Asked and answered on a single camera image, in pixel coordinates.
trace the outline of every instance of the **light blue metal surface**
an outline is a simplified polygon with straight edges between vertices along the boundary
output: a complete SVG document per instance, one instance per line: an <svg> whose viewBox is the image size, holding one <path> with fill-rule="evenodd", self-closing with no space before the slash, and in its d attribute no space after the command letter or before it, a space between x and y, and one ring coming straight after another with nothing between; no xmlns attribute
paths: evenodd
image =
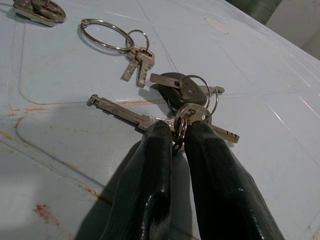
<svg viewBox="0 0 320 240"><path fill-rule="evenodd" d="M223 0L59 0L67 19L53 28L16 16L12 3L0 2L1 240L99 239L121 162L141 134L86 106L91 94L169 114L149 81L139 89L135 75L120 79L124 56L81 36L84 18L145 31L150 72L224 87L213 122L240 135L232 150L284 236L320 239L318 60ZM87 30L112 45L124 40L103 26ZM172 190L171 238L200 239L184 156L173 159Z"/></svg>

